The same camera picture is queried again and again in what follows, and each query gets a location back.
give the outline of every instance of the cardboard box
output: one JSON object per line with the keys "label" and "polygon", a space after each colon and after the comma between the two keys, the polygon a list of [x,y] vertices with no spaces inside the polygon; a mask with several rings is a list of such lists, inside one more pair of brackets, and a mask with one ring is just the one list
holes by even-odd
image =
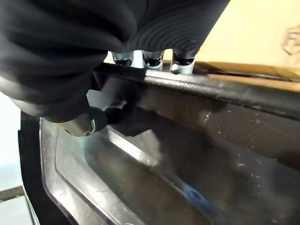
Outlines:
{"label": "cardboard box", "polygon": [[299,10],[300,0],[231,0],[196,64],[300,79]]}

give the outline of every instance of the scratched metal surface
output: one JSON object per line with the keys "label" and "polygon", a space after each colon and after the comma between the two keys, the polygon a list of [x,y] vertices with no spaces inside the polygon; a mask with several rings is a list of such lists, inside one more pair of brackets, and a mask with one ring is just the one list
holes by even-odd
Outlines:
{"label": "scratched metal surface", "polygon": [[56,149],[56,172],[96,215],[128,225],[300,223],[298,122],[114,79],[102,91],[89,92],[90,104],[120,119],[82,139],[59,131]]}

